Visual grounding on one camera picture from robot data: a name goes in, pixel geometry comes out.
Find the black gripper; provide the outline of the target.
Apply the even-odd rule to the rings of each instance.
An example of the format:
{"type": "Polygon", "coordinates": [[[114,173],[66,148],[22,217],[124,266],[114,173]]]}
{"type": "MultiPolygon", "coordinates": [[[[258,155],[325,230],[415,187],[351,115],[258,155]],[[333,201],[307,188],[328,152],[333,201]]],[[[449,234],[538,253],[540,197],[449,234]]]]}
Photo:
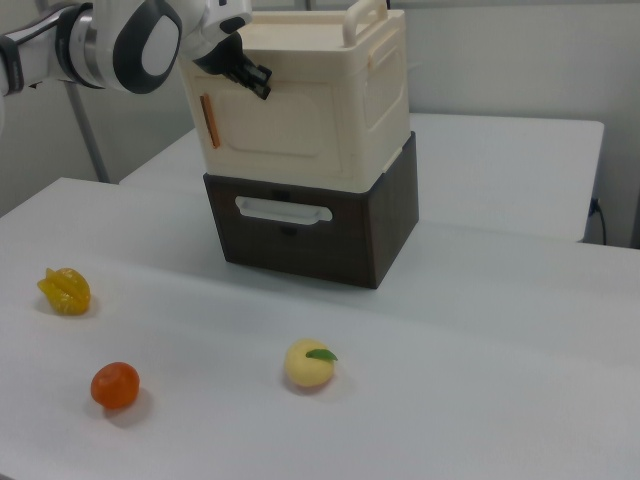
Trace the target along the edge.
{"type": "Polygon", "coordinates": [[[262,65],[256,65],[244,55],[239,35],[229,35],[211,52],[195,59],[193,63],[209,75],[226,76],[261,100],[266,100],[271,93],[269,79],[272,71],[262,65]]]}

